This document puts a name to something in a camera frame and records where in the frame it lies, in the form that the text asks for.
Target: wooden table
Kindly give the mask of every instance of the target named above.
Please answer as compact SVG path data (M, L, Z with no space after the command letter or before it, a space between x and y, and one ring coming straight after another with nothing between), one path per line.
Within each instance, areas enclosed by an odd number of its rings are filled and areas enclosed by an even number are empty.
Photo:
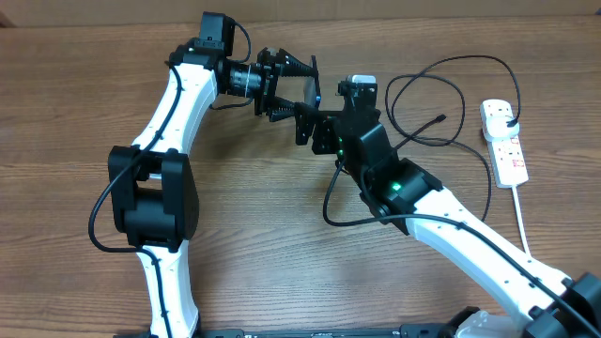
M520 137L531 180L519 191L532 252L574 277L585 270L601 276L598 17L246 26L253 54L274 46L301 60L316 55L325 109L342 107L333 94L348 74L377 76L383 110L384 86L394 75L459 54L505 60L522 90ZM0 336L110 337L147 329L137 257L96 250L86 222L107 184L111 147L140 133L166 86L162 61L197 33L198 24L0 29ZM246 53L240 34L235 50ZM489 98L515 104L511 78L485 60L433 73L464 91L468 117L458 140L488 158L478 106ZM282 82L278 94L300 100L301 83ZM460 100L451 87L421 80L397 113L408 131L446 114L427 134L450 137ZM392 141L401 140L384 123ZM482 213L485 171L471 154L409 144L400 155ZM295 146L292 120L269 123L252 108L209 112L191 159L201 215L190 269L206 329L393 327L445 321L466 305L501 312L461 270L393 226L326 225L321 204L333 157ZM369 216L358 192L342 177L332 217ZM508 190L493 187L486 222L519 245ZM110 207L102 209L97 232L107 245L126 244Z

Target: robotic arm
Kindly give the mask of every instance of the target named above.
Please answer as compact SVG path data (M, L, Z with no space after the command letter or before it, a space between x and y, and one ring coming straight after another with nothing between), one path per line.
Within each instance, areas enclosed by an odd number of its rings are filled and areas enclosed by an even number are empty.
M378 122L378 86L374 77L348 77L338 85L338 94L345 99L344 109L319 111L315 57L310 65L305 65L282 49L276 52L266 48L250 65L229 60L235 25L223 14L205 13L199 38L180 45L170 55L169 61L182 83L177 107L161 139L138 165L120 177L111 192L117 230L127 234L130 245L152 252L159 260L159 272L155 273L152 259L139 253L153 314L150 332L142 336L179 338L200 334L200 314L193 302L188 268L188 240L199 215L188 154L205 112L219 94L254 99L255 114L266 113L271 122L294 117L296 144L306 145L313 136L315 154L337 154L342 163L338 172L344 165L361 188L361 199L378 221L393 223L406 235L413 235L444 254L483 287L511 319L476 323L475 314L455 321L452 335L524 332L531 337L568 337L588 333L558 300L569 303L599 328L599 280L587 274L573 282L561 271L528 257L469 213L439 180L412 161L398 159L396 148L390 145ZM279 78L286 76L308 77L305 102L275 97ZM178 91L173 72L161 103L142 134L132 146L115 146L111 151L108 162L112 181L141 149L151 144ZM147 179L160 179L162 189L137 186L136 181ZM453 226L453 222L481 237ZM516 269L507 257L524 270ZM536 285L523 272L535 276ZM552 295L537 287L539 284ZM160 285L164 296L159 292ZM500 323L509 322L513 323L511 328L499 328Z

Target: white power strip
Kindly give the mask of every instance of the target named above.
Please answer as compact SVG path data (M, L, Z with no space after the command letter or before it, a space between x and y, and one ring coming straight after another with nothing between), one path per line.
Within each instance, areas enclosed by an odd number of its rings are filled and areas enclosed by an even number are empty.
M499 188L511 188L512 190L522 245L524 246L524 252L530 255L517 197L517 186L528 181L524 153L517 137L519 123L514 127L507 127L507 122L514 118L514 114L511 104L504 100L485 100L480 105L480 114L492 168L495 173L495 182Z

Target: white robotic arm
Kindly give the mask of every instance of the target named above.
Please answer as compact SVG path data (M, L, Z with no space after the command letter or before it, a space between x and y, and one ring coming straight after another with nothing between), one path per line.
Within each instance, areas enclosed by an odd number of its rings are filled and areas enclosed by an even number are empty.
M423 169L415 169L417 166L414 163L404 166L410 161L398 160L397 148L391 147L386 131L378 122L375 79L372 82L364 81L366 78L352 77L349 81L341 82L338 90L345 97L345 109L342 112L320 112L316 108L320 91L315 58L312 65L307 66L284 50L276 53L264 49L258 54L257 63L252 65L227 60L225 57L231 55L236 23L223 14L205 13L203 18L200 38L193 38L186 45L179 46L170 56L170 62L175 65L173 67L181 78L179 101L175 100L178 92L177 79L172 73L154 116L142 134L133 141L133 146L116 146L111 152L111 189L107 187L99 199L101 203L108 192L112 194L116 228L127 233L128 243L135 248L142 261L152 306L152 324L148 337L192 338L199 331L200 315L193 302L188 265L188 240L192 238L198 220L198 197L187 154L190 153L205 112L220 92L255 99L255 114L267 113L270 121L294 116L297 123L297 145L306 145L313 134L314 153L336 153L339 160L348 160L346 169L358 184L361 182L364 185L364 167L377 168L382 176L372 176L370 183L372 187L379 189L378 204L374 206L364 200L377 217L407 216L414 213L464 223L517 262L525 269L525 274L536 276L554 296L563 297L570 293L571 300L594 303L595 306L595 300L601 301L601 283L598 280L586 280L586 287L575 291L573 282L564 273L528 257L480 222L439 181L437 188L433 189L428 179L436 179ZM305 92L305 103L275 97L279 76L306 76L315 79L313 87L309 86L311 90ZM174 102L177 103L175 111L168 120L161 139L151 149L146 149L157 136L157 129L165 122ZM137 187L137 180L149 178L159 179L162 191ZM408 178L410 192L404 194L400 190L400 184L393 191L382 190L392 178ZM520 275L506 257L502 257L490 245L482 242L481 238L464 229L419 218L408 218L405 223L393 223L404 233L413 235L448 257L509 315L509 319L505 317L494 320L492 316L484 317L482 314L470 317L456 330L457 337L520 334L532 323L532 309L549 309L555 303L552 297ZM92 242L101 248L93 236L93 226L90 229ZM153 259L144 251L157 258L158 269L155 269ZM131 251L114 249L112 252ZM563 322L555 320L553 316L550 315L550 319L543 325L549 323L549 327L554 326L552 332L563 333ZM507 328L507 323L513 323L511 328Z
M182 154L189 154L193 139L198 132L200 123L208 107L217 98L217 82L215 72L201 65L182 63L175 66L182 82L182 92L179 103L174 111L162 138L152 147L152 151L165 153L175 149ZM156 130L164 121L177 93L177 81L172 72L169 84L162 96L154 116L133 143L132 146L146 148ZM150 178L161 179L161 174L150 174ZM193 337L198 325L198 308L194 304L190 286L188 267L189 241L183 240L176 253L170 253L167 248L145 245L144 249L155 254L159 259L162 278L165 308L173 337ZM148 295L152 306L152 324L150 332L160 338L167 337L165 321L162 317L159 300L157 273L152 266L152 260L144 253L138 253L148 285Z
M530 274L540 278L556 295L565 292L562 282L569 280L565 273L520 251L472 215L448 189L429 192L415 207L416 214L440 216L465 223L490 239ZM417 240L444 254L490 294L511 317L515 330L523 330L532 321L529 310L534 306L546 309L553 302L507 260L469 232L448 223L424 219L407 219L407 228Z
M189 154L200 122L210 104L217 98L217 80L214 70L207 70L201 65L182 63L175 68L181 77L183 90L161 140L150 150L164 153L173 148L181 154ZM133 141L132 146L146 148L167 116L176 93L177 81L175 74L171 73L159 107L142 134Z

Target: black wire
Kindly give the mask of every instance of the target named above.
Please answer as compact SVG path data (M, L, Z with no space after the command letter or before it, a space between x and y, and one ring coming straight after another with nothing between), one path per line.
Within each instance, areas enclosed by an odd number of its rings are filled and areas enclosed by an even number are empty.
M415 138L417 135L419 135L420 133L422 133L422 131L425 131L426 129L432 127L433 125L440 123L442 121L444 121L447 118L447 116L445 115L438 115L435 119L433 119L432 121L424 124L423 126L421 126L418 130L416 130L415 132L413 132L410 137L406 137L405 140L401 141L401 143L399 143L398 145L394 146L394 150L398 150L400 149L402 146L406 145L409 141L411 141L413 138Z
M244 27L242 27L242 25L240 23L234 22L234 24L242 31L242 33L244 33L244 36L246 37L246 41L248 42L248 53L246 54L246 57L243 60L230 60L230 61L244 63L251 59L251 52L252 52L251 37L248 36L248 32L246 31L246 29L244 29Z
M146 254L148 257L150 257L150 260L152 261L152 265L155 267L155 272L157 274L157 287L158 287L158 291L159 291L159 304L161 306L161 316L163 317L164 322L165 322L167 337L171 338L172 337L171 326L169 325L169 318L167 317L167 310L165 308L164 294L163 294L163 290L162 290L161 269L159 267L159 259L157 258L157 256L154 253L152 253L151 251L146 250L144 248L109 248L109 247L106 247L98 241L98 239L96 238L96 235L94 234L94 223L96 221L96 217L98 215L100 207L102 206L102 203L104 203L104 200L106 200L106 197L108 196L108 194L111 192L111 190L113 189L115 184L123 177L123 175L125 175L125 173L129 172L133 167L135 167L140 162L140 160L150 151L150 149L152 149L152 147L154 147L157 144L157 142L159 142L159 140L161 140L162 133L167 128L167 125L169 124L169 120L173 116L173 114L176 110L177 104L179 103L179 98L181 96L181 91L182 91L181 78L179 77L179 73L177 72L177 69L175 68L175 66L173 64L170 64L168 62L165 62L165 63L167 64L169 69L171 71L173 71L174 75L176 76L176 80L177 80L177 93L176 93L176 97L173 101L173 104L171 105L171 109L169 109L167 116L165 117L165 119L162 122L159 129L156 131L155 136L152 138L152 140L150 141L148 146L146 146L136 157L134 157L133 160L131 160L130 163L125 168L123 168L123 170L121 170L121 172L119 174L117 174L117 176L106 186L104 191L100 194L98 200L96 201L96 204L92 208L92 212L90 213L90 218L89 218L89 221L87 224L87 234L89 235L92 243L99 250L104 251L106 253L142 253L142 254Z
M334 166L336 168L338 168L338 165L340 165L340 160L334 161ZM348 171L346 171L345 169L342 169L342 172L345 173L345 174L347 174L347 175L350 175L350 173Z
M440 60L438 62L433 63L432 65L424 68L422 71L420 71L418 74L414 74L414 75L401 75L401 77L397 77L394 78L388 85L388 87L386 88L386 98L384 99L384 103L386 105L386 114L388 115L388 118L392 121L394 127L398 130L398 132L400 132L403 136L407 137L408 134L406 132L404 132L401 127L396 123L396 118L394 117L394 105L396 104L396 102L398 101L398 98L401 96L401 94L403 94L403 92L405 91L405 89L407 89L407 87L409 85L411 85L413 83L413 81L417 80L420 77L424 77L424 75L431 70L432 68L434 68L435 66L443 63L443 62L447 62L447 61L453 61L453 60L459 60L459 59L465 59L465 58L486 58L486 59L490 59L490 60L495 60L499 63L501 63L502 65L505 66L505 68L509 71L509 75L511 75L512 80L514 80L514 85L516 86L516 93L517 93L517 114L516 114L516 118L514 118L513 120L507 122L507 126L508 127L513 127L516 123L517 120L519 119L519 115L521 114L522 111L522 100L521 100L521 94L519 92L519 85L517 84L517 78L516 75L514 74L514 72L511 70L511 68L509 68L509 66L501 59L499 59L498 57L495 56L490 56L490 55L461 55L461 56L454 56L454 57L449 57L449 58L445 58L443 60ZM390 87L390 85L392 84L392 82L394 82L395 80L398 80L402 77L411 77L411 80L409 80L404 86L403 88L401 88L401 90L398 92L398 94L396 95L396 98L394 98L393 101L393 106L392 106L392 111L389 112L388 109L388 88ZM463 125L463 120L461 121L461 125L459 126L459 130L457 131L457 133L455 134L455 137L459 134L459 132L461 131L461 126Z
M406 74L406 75L399 75L394 77L386 86L386 93L384 95L384 103L386 105L386 115L388 116L388 118L390 119L391 123L393 124L393 126L403 135L406 137L405 140L403 140L403 142L401 142L400 144L398 144L395 148L400 148L401 146L404 146L408 141L414 141L417 142L421 145L425 145L425 146L447 146L450 144L453 145L457 145L457 146L461 146L464 149L468 150L469 152L473 153L476 157L478 157L480 159L480 161L482 161L482 164L484 165L485 169L486 169L486 178L488 180L488 196L486 198L486 205L485 205L485 211L483 212L483 216L481 218L482 222L485 221L486 216L488 215L488 210L490 208L490 201L492 199L492 176L490 174L490 168L488 167L488 162L486 161L486 159L484 158L484 156L482 156L478 151L474 150L473 148L466 146L462 143L457 142L455 139L457 138L457 136L459 136L459 133L461 132L461 129L463 128L463 123L465 121L466 118L466 100L465 97L463 96L463 92L461 91L461 89L459 89L459 87L454 84L453 82L451 82L450 80L447 80L443 77L440 77L438 75L434 75L434 74L423 74L420 77L424 77L427 79L434 79L434 80L438 80L438 81L442 81L444 83L446 83L447 85L452 86L455 91L459 94L459 97L461 98L461 119L459 121L459 127L457 128L457 131L455 132L455 135L447 140L447 139L443 139L443 138L432 138L432 137L422 137L422 136L417 136L414 134L407 134L405 131L403 131L401 129L400 126L398 126L398 124L396 123L396 120L394 120L394 116L393 114L391 114L391 112L388 109L388 93L390 91L391 85L399 80L399 79L403 79L403 78L412 78L415 79L417 75L415 74ZM428 140L428 141L440 141L441 143L436 143L436 144L431 144L431 143L427 143L421 140Z
M581 314L579 314L576 310L574 310L574 308L572 308L568 303L566 303L558 295L556 295L553 291L551 291L548 287L546 287L538 278L534 277L527 270L522 268L522 266L520 266L509 254L507 254L505 251L503 251L492 240L490 240L489 238L487 238L485 235L481 234L477 230L472 229L471 227L469 227L467 224L465 224L463 222L458 222L458 221L440 217L440 216L424 215L424 214L390 215L390 216L374 217L374 218L363 219L363 220L358 220L358 221L351 221L351 222L332 221L328 217L328 202L330 201L331 192L333 191L334 185L336 184L336 179L340 175L340 172L342 171L342 168L344 166L345 166L345 161L342 160L340 162L340 165L336 168L336 172L334 173L334 176L331 178L330 186L328 187L328 190L326 191L326 197L323 200L323 209L322 209L323 219L326 221L327 224L333 225L333 226L354 226L354 225L360 225L360 224L386 222L386 221L399 220L399 219L423 219L423 220L430 220L430 221L435 221L435 222L441 222L441 223L448 224L448 225L453 225L453 226L457 227L458 229L465 230L465 231L469 232L470 234L474 235L475 237L477 237L478 239L480 239L484 244L486 244L488 247L490 247L490 249L492 249L495 253L500 255L505 261L507 261L507 263L509 263L518 272L520 272L524 277L526 277L526 279L528 279L528 281L530 281L530 283L536 285L543 292L545 292L550 298L552 298L555 301L555 304L561 310L567 312L569 315L574 317L594 337L601 338L601 334L597 331L597 329L591 323L589 323Z
M253 102L253 98L249 98L248 100L246 100L243 103L224 104L223 106L219 106L217 108L213 108L213 105L210 104L208 106L208 108L210 108L212 110L223 110L223 109L230 109L230 108L240 108L240 107L246 107L247 105L251 104L252 102Z

